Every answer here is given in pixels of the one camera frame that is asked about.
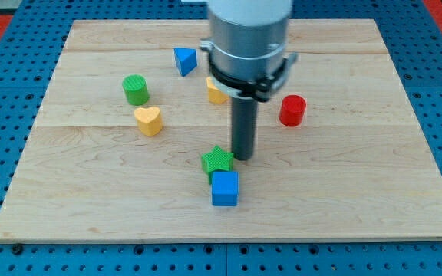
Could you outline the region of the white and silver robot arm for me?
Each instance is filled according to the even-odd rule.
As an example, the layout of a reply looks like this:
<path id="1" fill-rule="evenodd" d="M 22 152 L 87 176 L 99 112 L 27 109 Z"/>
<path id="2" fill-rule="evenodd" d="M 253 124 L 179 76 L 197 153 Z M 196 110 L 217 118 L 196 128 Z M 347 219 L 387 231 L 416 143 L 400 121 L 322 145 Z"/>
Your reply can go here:
<path id="1" fill-rule="evenodd" d="M 289 78 L 285 56 L 292 0 L 209 0 L 208 54 L 213 83 L 230 97 L 266 102 Z"/>

